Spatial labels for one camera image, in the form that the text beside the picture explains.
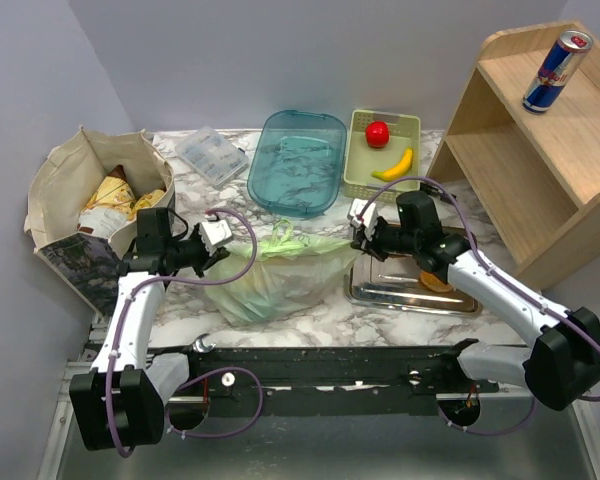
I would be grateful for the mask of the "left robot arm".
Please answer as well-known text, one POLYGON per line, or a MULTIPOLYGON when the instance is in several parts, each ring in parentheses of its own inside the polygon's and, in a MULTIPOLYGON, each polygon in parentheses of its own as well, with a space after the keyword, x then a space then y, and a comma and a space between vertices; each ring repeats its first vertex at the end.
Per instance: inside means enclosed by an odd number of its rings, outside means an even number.
POLYGON ((176 391, 194 393, 200 368, 184 352, 148 360, 150 333, 169 278, 192 268, 198 276, 228 257, 229 224, 212 215, 175 235, 165 207, 137 214, 137 235, 119 269, 118 296, 105 341, 88 372, 75 375, 69 396, 85 447, 129 453, 162 437, 165 405, 176 391))

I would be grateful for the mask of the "green plastic grocery bag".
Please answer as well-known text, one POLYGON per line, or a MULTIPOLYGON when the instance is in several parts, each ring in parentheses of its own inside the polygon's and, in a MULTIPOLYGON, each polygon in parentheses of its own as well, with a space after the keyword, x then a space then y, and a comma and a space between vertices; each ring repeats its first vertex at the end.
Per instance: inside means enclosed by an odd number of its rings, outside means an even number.
POLYGON ((298 233, 282 219, 259 240, 257 258, 244 276, 206 287, 205 294, 234 326, 281 320, 322 301, 360 255, 346 239, 298 233))

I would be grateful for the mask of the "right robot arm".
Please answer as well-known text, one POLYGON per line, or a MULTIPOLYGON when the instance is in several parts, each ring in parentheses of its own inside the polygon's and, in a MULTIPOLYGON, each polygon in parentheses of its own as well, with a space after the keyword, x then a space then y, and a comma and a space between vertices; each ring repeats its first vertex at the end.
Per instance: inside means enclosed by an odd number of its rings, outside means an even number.
POLYGON ((476 299, 524 342, 509 347, 466 341, 440 367, 447 389, 460 392, 475 380, 491 380, 523 387, 560 411, 600 382, 600 322, 593 312, 552 302, 488 261, 469 236, 442 227, 426 193, 403 193, 396 207, 399 222, 390 224, 375 203, 354 199, 348 213, 353 248, 379 261, 412 257, 422 271, 476 299))

